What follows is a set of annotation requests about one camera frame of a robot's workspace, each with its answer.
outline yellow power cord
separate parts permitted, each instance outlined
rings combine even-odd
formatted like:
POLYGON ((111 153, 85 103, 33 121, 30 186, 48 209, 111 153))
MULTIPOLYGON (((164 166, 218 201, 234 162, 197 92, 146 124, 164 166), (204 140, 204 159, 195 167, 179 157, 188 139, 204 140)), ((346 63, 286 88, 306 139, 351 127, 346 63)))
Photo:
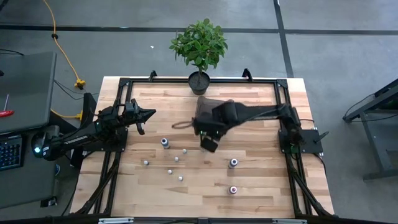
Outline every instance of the yellow power cord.
POLYGON ((86 81, 81 80, 81 79, 79 78, 79 76, 77 75, 77 72, 76 72, 76 70, 75 70, 75 67, 73 67, 72 63, 69 61, 69 58, 68 58, 67 54, 65 53, 65 51, 63 51, 63 49, 61 48, 60 44, 58 44, 58 41, 57 41, 57 38, 58 38, 58 35, 57 35, 57 25, 56 25, 56 23, 55 23, 54 14, 52 13, 51 7, 50 7, 50 5, 47 3, 47 1, 46 1, 46 0, 43 0, 43 2, 44 2, 45 5, 48 7, 48 9, 49 9, 49 11, 50 11, 50 13, 51 13, 52 24, 53 24, 53 27, 54 27, 54 31, 53 31, 53 34, 52 34, 52 38, 54 39, 55 44, 56 44, 56 45, 58 46, 58 48, 61 50, 63 56, 65 56, 65 58, 67 59, 67 61, 68 61, 69 65, 70 65, 70 67, 72 68, 73 72, 74 72, 75 75, 76 75, 77 80, 76 80, 76 83, 75 83, 75 88, 79 88, 79 89, 82 90, 82 89, 83 89, 83 86, 86 85, 86 81))
POLYGON ((81 121, 81 118, 83 117, 83 111, 80 111, 80 113, 78 113, 78 114, 76 114, 76 115, 74 115, 74 116, 65 116, 65 115, 62 115, 62 114, 58 114, 55 110, 53 110, 53 109, 51 109, 51 111, 53 112, 53 113, 55 113, 56 115, 58 115, 58 116, 60 116, 61 118, 76 118, 76 119, 79 119, 80 121, 81 121))

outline potted plant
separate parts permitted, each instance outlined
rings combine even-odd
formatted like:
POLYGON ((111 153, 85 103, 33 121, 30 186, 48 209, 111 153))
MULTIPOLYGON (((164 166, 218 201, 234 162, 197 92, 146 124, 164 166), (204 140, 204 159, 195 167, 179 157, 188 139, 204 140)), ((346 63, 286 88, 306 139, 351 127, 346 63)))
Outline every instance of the potted plant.
POLYGON ((170 49, 175 51, 175 59, 182 56, 185 65, 192 62, 192 65, 198 67, 198 71, 188 77, 188 84, 194 94, 202 95, 206 92, 210 77, 205 71, 209 65, 216 68, 220 55, 224 57, 225 50, 228 49, 225 41, 221 27, 214 27, 209 19, 189 25, 183 34, 176 33, 172 39, 170 49))

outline red screwdriver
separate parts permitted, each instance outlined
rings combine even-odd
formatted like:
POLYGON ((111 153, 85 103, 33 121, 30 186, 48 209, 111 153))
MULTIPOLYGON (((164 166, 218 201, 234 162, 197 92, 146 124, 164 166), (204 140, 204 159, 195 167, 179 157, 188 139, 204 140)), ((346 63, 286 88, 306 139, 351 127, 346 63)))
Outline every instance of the red screwdriver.
POLYGON ((7 110, 8 97, 9 97, 9 94, 7 94, 6 104, 4 105, 4 110, 0 111, 0 118, 6 117, 6 116, 11 116, 14 114, 13 110, 7 110))

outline green leaves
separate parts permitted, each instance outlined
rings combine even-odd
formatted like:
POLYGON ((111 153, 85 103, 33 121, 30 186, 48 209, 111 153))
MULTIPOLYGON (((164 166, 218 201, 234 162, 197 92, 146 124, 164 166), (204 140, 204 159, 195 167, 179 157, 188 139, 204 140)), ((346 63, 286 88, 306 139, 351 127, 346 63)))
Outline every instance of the green leaves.
POLYGON ((225 41, 221 27, 214 27, 206 18, 190 24, 183 33, 176 32, 169 49, 175 52, 175 59, 182 56, 186 65, 191 62, 199 70, 206 71, 209 65, 217 67, 220 55, 224 57, 228 49, 225 41))

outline yellow extension cord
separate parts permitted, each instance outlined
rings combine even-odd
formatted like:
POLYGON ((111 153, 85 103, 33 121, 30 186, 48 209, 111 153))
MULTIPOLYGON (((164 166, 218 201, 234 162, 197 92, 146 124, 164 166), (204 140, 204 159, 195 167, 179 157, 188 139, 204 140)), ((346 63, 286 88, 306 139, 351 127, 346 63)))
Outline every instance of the yellow extension cord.
MULTIPOLYGON (((57 34, 57 25, 56 25, 56 23, 55 23, 54 14, 52 13, 51 7, 50 7, 50 5, 47 3, 46 0, 43 0, 43 2, 44 2, 45 5, 48 7, 48 9, 49 9, 49 11, 50 11, 50 13, 51 13, 52 24, 53 24, 53 27, 54 27, 53 33, 54 33, 54 34, 57 34)), ((75 74, 75 76, 76 76, 76 79, 77 79, 77 80, 76 80, 76 83, 75 83, 75 87, 79 87, 79 86, 82 87, 83 85, 86 84, 86 82, 85 82, 84 80, 81 80, 81 79, 79 78, 79 76, 77 75, 77 72, 76 72, 76 70, 75 70, 75 67, 74 67, 74 66, 72 65, 72 63, 69 61, 69 58, 68 58, 67 54, 65 53, 65 51, 63 51, 62 47, 60 46, 60 44, 59 44, 58 41, 57 41, 57 38, 56 38, 56 37, 53 37, 53 40, 54 40, 55 44, 58 46, 58 48, 60 49, 60 51, 62 52, 63 56, 65 56, 65 58, 66 58, 66 60, 67 60, 67 62, 68 62, 68 64, 69 64, 69 66, 72 68, 72 70, 73 70, 73 72, 74 72, 74 74, 75 74)), ((65 115, 62 115, 62 114, 57 113, 57 112, 56 112, 55 110, 53 110, 53 109, 51 109, 51 111, 52 111, 53 113, 55 113, 56 115, 60 116, 61 118, 76 118, 76 119, 79 119, 80 121, 81 121, 81 117, 83 116, 83 111, 81 111, 79 114, 76 114, 76 115, 74 115, 74 116, 65 116, 65 115)))

